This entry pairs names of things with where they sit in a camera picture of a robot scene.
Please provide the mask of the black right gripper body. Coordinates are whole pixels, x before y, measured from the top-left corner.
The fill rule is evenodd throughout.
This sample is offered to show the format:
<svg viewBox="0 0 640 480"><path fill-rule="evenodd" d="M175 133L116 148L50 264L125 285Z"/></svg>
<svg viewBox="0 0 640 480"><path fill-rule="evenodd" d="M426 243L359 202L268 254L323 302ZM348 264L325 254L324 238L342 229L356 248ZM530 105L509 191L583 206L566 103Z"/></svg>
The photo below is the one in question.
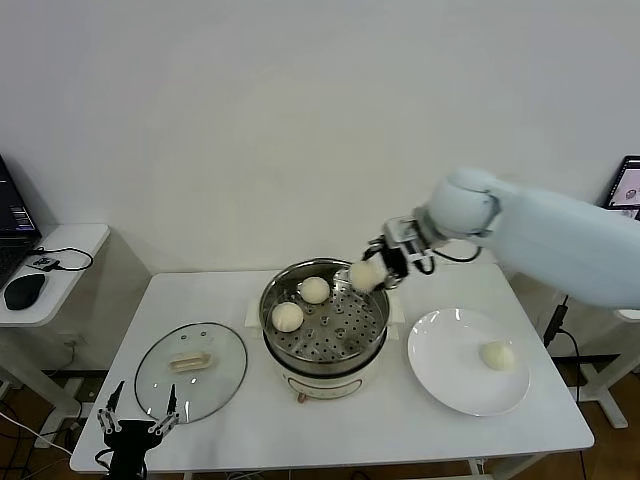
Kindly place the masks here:
<svg viewBox="0 0 640 480"><path fill-rule="evenodd" d="M400 248L392 248L388 246L387 254L382 261L386 268L385 279L395 278L402 280L403 282L409 275L408 261Z"/></svg>

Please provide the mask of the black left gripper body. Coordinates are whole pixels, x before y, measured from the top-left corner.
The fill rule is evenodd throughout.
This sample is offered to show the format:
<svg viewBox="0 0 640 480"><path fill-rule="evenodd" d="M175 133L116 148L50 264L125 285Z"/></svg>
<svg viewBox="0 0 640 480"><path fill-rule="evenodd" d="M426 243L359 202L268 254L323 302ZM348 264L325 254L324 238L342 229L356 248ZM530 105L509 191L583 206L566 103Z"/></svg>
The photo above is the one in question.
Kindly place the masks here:
<svg viewBox="0 0 640 480"><path fill-rule="evenodd" d="M121 420L119 431L103 435L104 443L112 454L107 479L146 479L146 453L155 447L154 426L149 420Z"/></svg>

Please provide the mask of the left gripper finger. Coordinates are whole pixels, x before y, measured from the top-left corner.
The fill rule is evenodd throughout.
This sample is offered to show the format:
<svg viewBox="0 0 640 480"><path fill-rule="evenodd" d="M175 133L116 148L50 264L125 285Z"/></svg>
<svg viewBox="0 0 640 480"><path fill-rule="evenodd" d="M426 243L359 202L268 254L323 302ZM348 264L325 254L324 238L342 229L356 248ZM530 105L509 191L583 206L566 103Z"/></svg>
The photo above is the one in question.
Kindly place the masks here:
<svg viewBox="0 0 640 480"><path fill-rule="evenodd" d="M123 386L124 381L120 381L116 389L110 394L106 406L100 408L97 412L97 419L104 434L113 434L121 430L119 421L116 418L116 409Z"/></svg>
<svg viewBox="0 0 640 480"><path fill-rule="evenodd" d="M177 397L175 385L171 385L166 415L161 420L156 421L149 429L148 433L155 436L164 436L179 423L180 414L177 411Z"/></svg>

